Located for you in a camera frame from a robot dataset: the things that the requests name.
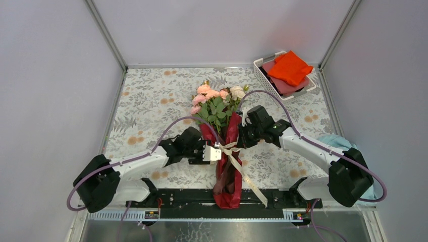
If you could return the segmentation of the cream ribbon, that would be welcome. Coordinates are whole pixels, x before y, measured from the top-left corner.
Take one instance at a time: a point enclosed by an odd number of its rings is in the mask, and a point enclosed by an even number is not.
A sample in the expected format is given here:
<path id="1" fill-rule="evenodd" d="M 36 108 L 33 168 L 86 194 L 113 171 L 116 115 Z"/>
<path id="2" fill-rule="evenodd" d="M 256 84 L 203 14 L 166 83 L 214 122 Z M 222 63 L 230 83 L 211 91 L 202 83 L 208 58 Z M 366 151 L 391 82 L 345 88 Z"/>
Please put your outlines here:
<path id="1" fill-rule="evenodd" d="M 236 168 L 236 170 L 242 175 L 243 180 L 249 185 L 250 189 L 254 192 L 257 198 L 261 201 L 261 203 L 267 208 L 268 207 L 268 199 L 261 192 L 261 190 L 255 185 L 255 183 L 250 179 L 250 177 L 244 172 L 242 165 L 239 164 L 237 159 L 234 158 L 233 153 L 238 153 L 242 150 L 242 148 L 236 147 L 237 142 L 232 142 L 227 145 L 219 144 L 219 148 L 221 151 L 228 156 L 231 164 Z"/>

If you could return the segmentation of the white fake rose stem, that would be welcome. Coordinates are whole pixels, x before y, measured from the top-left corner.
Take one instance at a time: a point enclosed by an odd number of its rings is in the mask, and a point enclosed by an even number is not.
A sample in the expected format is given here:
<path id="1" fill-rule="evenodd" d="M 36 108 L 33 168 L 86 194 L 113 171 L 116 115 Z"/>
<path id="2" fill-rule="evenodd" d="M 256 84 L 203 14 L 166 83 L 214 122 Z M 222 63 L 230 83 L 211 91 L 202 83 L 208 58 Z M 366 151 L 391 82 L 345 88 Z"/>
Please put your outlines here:
<path id="1" fill-rule="evenodd" d="M 237 111 L 242 98 L 246 95 L 248 90 L 249 90 L 248 84 L 245 84 L 244 86 L 233 86 L 230 88 L 230 95 L 231 95 L 230 104 L 231 104 L 232 112 Z"/>

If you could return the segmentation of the pink fake flower stem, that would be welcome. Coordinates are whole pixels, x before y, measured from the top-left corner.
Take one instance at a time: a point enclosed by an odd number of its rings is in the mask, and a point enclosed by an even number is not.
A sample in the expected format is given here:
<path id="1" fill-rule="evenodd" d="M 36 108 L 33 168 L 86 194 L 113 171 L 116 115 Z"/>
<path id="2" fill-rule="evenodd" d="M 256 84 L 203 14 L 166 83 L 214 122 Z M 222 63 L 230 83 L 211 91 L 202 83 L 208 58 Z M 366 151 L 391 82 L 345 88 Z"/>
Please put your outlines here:
<path id="1" fill-rule="evenodd" d="M 192 96 L 190 115 L 205 120 L 219 135 L 224 136 L 239 100 L 230 88 L 216 90 L 209 81 L 204 81 Z"/>

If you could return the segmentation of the dark red wrapping paper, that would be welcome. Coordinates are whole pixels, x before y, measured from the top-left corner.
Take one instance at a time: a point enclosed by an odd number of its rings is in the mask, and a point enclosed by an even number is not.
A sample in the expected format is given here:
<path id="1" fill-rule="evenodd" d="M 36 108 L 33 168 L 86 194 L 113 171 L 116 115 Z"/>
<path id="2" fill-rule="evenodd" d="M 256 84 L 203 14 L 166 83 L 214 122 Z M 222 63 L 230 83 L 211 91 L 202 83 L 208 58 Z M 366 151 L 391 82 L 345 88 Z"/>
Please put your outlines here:
<path id="1" fill-rule="evenodd" d="M 219 135 L 222 145 L 227 145 L 238 140 L 238 125 L 242 118 L 237 113 L 232 113 L 229 125 L 224 129 L 224 134 Z M 216 183 L 212 189 L 216 205 L 221 209 L 238 208 L 242 194 L 242 175 L 229 161 L 226 154 L 216 164 Z"/>

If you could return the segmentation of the white plastic basket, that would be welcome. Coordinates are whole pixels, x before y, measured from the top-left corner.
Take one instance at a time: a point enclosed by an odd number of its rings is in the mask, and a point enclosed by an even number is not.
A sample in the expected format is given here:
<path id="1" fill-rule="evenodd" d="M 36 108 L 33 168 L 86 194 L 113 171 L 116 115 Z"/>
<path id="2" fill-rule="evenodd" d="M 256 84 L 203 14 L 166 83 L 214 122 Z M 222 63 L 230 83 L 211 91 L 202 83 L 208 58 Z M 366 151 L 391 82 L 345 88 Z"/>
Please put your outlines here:
<path id="1" fill-rule="evenodd" d="M 318 79 L 315 70 L 312 70 L 298 86 L 294 87 L 280 79 L 271 77 L 268 72 L 276 64 L 275 59 L 286 53 L 286 51 L 280 51 L 253 61 L 253 72 L 262 87 L 281 101 L 290 101 L 308 94 L 316 88 L 315 81 Z"/>

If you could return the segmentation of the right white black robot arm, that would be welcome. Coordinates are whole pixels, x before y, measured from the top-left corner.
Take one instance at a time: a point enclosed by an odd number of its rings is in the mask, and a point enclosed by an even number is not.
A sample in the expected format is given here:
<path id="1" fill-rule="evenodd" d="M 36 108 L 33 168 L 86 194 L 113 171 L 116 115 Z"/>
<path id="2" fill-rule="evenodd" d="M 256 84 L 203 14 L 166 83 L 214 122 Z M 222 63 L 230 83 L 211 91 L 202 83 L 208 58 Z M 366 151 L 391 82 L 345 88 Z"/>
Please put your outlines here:
<path id="1" fill-rule="evenodd" d="M 258 105 L 241 112 L 238 126 L 238 148 L 256 146 L 259 141 L 297 153 L 322 169 L 327 176 L 302 178 L 290 188 L 290 203 L 303 207 L 313 199 L 334 200 L 352 207 L 373 185 L 373 176 L 367 172 L 362 154 L 354 148 L 343 150 L 295 131 L 290 122 L 274 120 L 267 110 Z"/>

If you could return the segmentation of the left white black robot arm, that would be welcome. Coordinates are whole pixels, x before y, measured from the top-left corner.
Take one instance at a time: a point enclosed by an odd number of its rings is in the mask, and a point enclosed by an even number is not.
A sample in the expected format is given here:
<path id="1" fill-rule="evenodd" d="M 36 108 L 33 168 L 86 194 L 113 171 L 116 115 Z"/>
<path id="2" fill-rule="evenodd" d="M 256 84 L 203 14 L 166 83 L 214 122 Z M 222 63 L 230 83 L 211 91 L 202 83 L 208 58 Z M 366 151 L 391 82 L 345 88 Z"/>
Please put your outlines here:
<path id="1" fill-rule="evenodd" d="M 140 152 L 119 159 L 95 156 L 73 182 L 73 188 L 89 213 L 110 205 L 126 202 L 151 207 L 156 202 L 157 188 L 143 174 L 163 168 L 182 159 L 189 164 L 210 164 L 221 158 L 219 143 L 204 140 L 194 127 L 182 134 L 163 139 L 153 151 Z"/>

